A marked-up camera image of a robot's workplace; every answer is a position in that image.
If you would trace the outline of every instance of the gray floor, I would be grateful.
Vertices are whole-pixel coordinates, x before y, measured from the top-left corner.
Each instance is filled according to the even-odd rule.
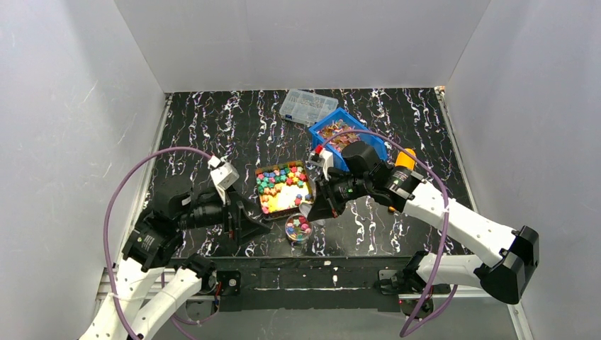
[[[256,310],[219,313],[204,325],[185,326],[197,339],[398,339],[401,313],[377,310]],[[157,340],[185,339],[167,322]],[[507,305],[491,297],[458,297],[409,339],[517,339]]]

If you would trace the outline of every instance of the orange cylinder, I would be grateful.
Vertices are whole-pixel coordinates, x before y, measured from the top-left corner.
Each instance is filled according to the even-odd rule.
[[[415,151],[413,151],[413,149],[405,149],[405,150],[407,150],[410,154],[415,156]],[[411,159],[411,157],[406,155],[404,152],[399,152],[398,156],[396,157],[395,166],[404,166],[405,168],[407,168],[409,170],[413,170],[413,168],[415,168],[415,161],[413,159]]]

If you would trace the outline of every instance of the plastic storage case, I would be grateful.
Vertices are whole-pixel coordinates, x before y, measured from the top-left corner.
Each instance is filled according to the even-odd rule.
[[[355,117],[350,115],[345,110],[338,108],[336,111],[329,114],[326,118],[323,118],[320,122],[309,128],[309,132],[311,132],[311,135],[313,136],[312,149],[315,149],[318,145],[321,145],[323,142],[325,142],[323,137],[321,137],[321,135],[319,134],[319,131],[325,126],[337,122],[340,119],[342,119],[342,121],[344,121],[349,126],[355,128],[356,130],[367,130],[367,128],[364,127],[357,119],[355,119]],[[376,136],[363,134],[359,134],[359,137],[366,144],[369,144],[374,149],[376,149],[376,152],[378,153],[380,159],[388,159],[388,151],[386,150],[386,146],[384,145],[384,141],[382,141],[382,139],[377,138]],[[328,143],[326,149],[334,154],[334,167],[343,171],[349,170],[348,166],[346,165],[346,163],[344,163],[344,160],[342,159],[342,155],[338,151],[336,151],[336,149],[332,145]]]
[[[290,90],[280,108],[280,116],[311,126],[338,107],[338,99],[311,92]]]
[[[262,168],[258,168],[254,170],[254,175],[255,177],[258,177],[259,174],[263,174],[264,172],[270,172],[273,171],[275,169],[281,169],[281,168],[285,168],[285,167],[292,167],[292,166],[302,166],[303,169],[305,169],[305,173],[306,173],[306,166],[305,166],[305,162],[304,161],[288,161],[286,163],[280,163],[277,165],[270,165],[270,166],[263,166]],[[311,198],[313,197],[313,190],[311,189],[311,185],[309,182],[309,179],[307,179],[306,182],[306,187],[308,189],[308,193],[311,196]],[[257,203],[259,204],[259,206],[261,206],[261,195],[259,194],[259,191],[257,190],[257,187],[255,186],[255,191],[257,193]],[[278,211],[274,211],[271,212],[269,214],[263,214],[263,219],[267,220],[267,221],[271,221],[271,220],[277,220],[279,218],[282,217],[288,217],[292,214],[296,214],[299,213],[300,210],[298,209],[298,207],[294,207],[294,208],[289,208],[289,209],[285,209],[285,210],[278,210]]]

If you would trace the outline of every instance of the white wall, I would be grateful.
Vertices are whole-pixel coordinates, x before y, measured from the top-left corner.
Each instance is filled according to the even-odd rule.
[[[0,333],[75,339],[104,267],[117,183],[164,95],[112,1],[0,2]],[[113,254],[140,178],[112,219]]]
[[[446,84],[490,0],[116,0],[167,91]]]
[[[481,212],[541,237],[536,339],[599,339],[601,4],[493,0],[447,87]]]

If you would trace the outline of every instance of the white enclosure wall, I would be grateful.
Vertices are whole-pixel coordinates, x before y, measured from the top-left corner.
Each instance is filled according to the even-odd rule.
[[[112,1],[0,3],[0,338],[76,339],[164,95]],[[140,177],[118,200],[113,255]]]
[[[529,225],[536,339],[599,339],[601,4],[493,0],[447,88],[480,211]]]
[[[433,87],[489,0],[116,0],[166,92]]]

